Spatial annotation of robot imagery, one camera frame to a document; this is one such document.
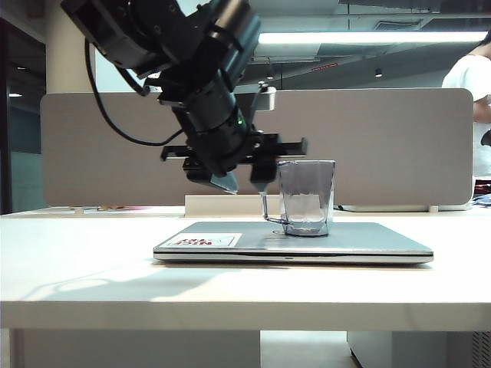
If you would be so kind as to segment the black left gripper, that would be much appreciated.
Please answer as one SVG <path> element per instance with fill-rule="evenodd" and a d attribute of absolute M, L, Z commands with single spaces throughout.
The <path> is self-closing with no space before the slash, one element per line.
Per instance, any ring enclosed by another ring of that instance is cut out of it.
<path fill-rule="evenodd" d="M 200 185 L 237 194 L 239 185 L 232 171 L 241 164 L 252 165 L 250 181 L 260 195 L 262 217 L 267 222 L 289 225 L 268 214 L 267 186 L 276 179 L 280 157 L 304 156 L 308 141 L 284 142 L 277 133 L 250 129 L 245 133 L 217 131 L 193 133 L 185 145 L 165 145 L 162 161 L 181 159 L 187 179 Z"/>

